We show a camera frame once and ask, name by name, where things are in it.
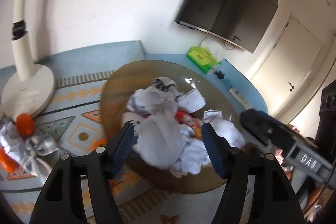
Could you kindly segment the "paper ball back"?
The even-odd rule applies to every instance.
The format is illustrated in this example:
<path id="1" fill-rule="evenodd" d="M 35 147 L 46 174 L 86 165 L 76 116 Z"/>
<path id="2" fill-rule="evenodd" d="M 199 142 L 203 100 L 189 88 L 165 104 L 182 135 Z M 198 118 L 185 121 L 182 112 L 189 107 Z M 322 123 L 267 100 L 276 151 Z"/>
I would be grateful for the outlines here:
<path id="1" fill-rule="evenodd" d="M 226 120 L 219 110 L 207 110 L 203 113 L 203 122 L 210 123 L 218 136 L 228 141 L 231 147 L 242 148 L 245 140 L 242 133 L 234 126 L 231 119 Z"/>

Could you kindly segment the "white paper ball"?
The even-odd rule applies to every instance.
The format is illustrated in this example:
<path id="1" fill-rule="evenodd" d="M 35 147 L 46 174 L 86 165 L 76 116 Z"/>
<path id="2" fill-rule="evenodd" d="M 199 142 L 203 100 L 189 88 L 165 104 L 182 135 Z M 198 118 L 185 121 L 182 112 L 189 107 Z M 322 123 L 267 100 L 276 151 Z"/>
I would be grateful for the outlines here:
<path id="1" fill-rule="evenodd" d="M 133 150 L 150 166 L 169 169 L 178 159 L 186 139 L 172 116 L 151 115 L 141 122 Z"/>

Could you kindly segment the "grey plaid fabric bow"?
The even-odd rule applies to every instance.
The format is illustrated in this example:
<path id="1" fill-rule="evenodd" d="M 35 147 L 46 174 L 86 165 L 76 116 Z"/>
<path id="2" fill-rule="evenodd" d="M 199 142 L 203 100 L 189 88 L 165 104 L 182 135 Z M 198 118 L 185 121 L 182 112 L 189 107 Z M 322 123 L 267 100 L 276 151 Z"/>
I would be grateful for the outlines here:
<path id="1" fill-rule="evenodd" d="M 51 173 L 52 167 L 42 157 L 59 150 L 52 135 L 33 135 L 26 139 L 24 149 L 25 154 L 20 160 L 20 165 L 27 173 L 37 177 Z"/>

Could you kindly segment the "orange mandarin with stem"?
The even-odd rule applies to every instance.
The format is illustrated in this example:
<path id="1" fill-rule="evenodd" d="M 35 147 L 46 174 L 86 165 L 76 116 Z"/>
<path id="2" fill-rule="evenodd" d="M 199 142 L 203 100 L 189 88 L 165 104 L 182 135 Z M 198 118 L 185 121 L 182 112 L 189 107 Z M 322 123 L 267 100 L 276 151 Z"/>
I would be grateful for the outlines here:
<path id="1" fill-rule="evenodd" d="M 95 143 L 94 143 L 94 145 L 93 145 L 93 150 L 95 150 L 96 148 L 98 148 L 98 147 L 105 147 L 106 146 L 106 144 L 107 144 L 107 140 L 105 139 L 105 138 L 103 138 L 103 139 L 98 139 Z"/>

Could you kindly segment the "white remote control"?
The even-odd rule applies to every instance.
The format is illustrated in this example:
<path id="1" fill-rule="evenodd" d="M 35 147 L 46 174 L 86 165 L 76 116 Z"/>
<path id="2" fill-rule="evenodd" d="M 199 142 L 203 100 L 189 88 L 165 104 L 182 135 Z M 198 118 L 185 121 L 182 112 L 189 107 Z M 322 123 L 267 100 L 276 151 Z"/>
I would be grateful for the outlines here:
<path id="1" fill-rule="evenodd" d="M 240 103 L 240 105 L 245 110 L 252 108 L 252 105 L 235 88 L 230 88 L 229 93 L 236 99 L 236 101 Z"/>

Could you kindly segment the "patterned blue table mat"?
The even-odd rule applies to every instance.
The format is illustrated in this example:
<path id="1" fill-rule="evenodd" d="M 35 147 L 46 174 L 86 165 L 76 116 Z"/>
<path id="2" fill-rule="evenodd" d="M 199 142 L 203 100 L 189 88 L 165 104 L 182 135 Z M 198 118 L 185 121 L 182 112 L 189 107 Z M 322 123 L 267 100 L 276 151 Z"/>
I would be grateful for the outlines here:
<path id="1" fill-rule="evenodd" d="M 184 55 L 147 55 L 142 43 L 116 42 L 78 48 L 43 57 L 38 64 L 48 66 L 55 76 L 55 93 L 50 104 L 34 118 L 35 132 L 50 134 L 59 150 L 45 159 L 54 165 L 64 152 L 73 156 L 86 155 L 94 144 L 105 137 L 100 122 L 99 100 L 107 79 L 121 66 L 132 61 L 166 60 L 182 65 L 201 75 L 202 72 Z M 243 107 L 226 90 L 215 75 L 206 76 L 228 101 L 221 107 L 225 119 L 240 126 Z M 8 173 L 1 167 L 1 190 L 18 217 L 29 223 L 33 207 L 41 192 L 43 178 L 28 174 L 22 167 Z M 203 193 L 182 194 L 154 186 L 144 175 L 129 165 L 111 182 L 112 193 L 125 223 L 211 223 L 221 200 L 224 181 Z"/>

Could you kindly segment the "white door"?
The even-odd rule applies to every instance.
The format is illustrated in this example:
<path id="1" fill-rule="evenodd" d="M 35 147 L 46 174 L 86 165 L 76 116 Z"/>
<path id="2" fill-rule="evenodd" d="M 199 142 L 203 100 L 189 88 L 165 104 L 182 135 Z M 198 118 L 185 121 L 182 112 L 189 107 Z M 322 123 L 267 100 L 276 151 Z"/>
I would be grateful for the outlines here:
<path id="1" fill-rule="evenodd" d="M 320 42 L 299 21 L 291 17 L 252 84 L 262 95 L 268 113 L 280 118 L 297 100 L 324 63 L 331 44 Z"/>

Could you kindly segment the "green tissue box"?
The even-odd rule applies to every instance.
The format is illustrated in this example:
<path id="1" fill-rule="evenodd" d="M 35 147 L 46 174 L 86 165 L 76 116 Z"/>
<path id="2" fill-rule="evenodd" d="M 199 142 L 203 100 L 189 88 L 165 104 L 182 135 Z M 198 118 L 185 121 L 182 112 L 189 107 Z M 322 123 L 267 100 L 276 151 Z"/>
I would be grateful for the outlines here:
<path id="1" fill-rule="evenodd" d="M 215 73 L 222 66 L 222 63 L 203 47 L 190 47 L 186 56 L 206 75 Z"/>

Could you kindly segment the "white desk lamp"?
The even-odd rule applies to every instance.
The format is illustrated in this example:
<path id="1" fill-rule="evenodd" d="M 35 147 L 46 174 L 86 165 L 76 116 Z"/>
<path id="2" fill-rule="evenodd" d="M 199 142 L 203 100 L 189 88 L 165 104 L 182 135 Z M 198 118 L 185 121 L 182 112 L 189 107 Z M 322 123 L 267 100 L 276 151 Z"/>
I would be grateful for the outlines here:
<path id="1" fill-rule="evenodd" d="M 55 90 L 52 70 L 33 61 L 25 4 L 26 0 L 13 0 L 11 46 L 17 72 L 7 81 L 1 96 L 3 112 L 14 121 L 24 113 L 37 116 L 49 104 Z"/>

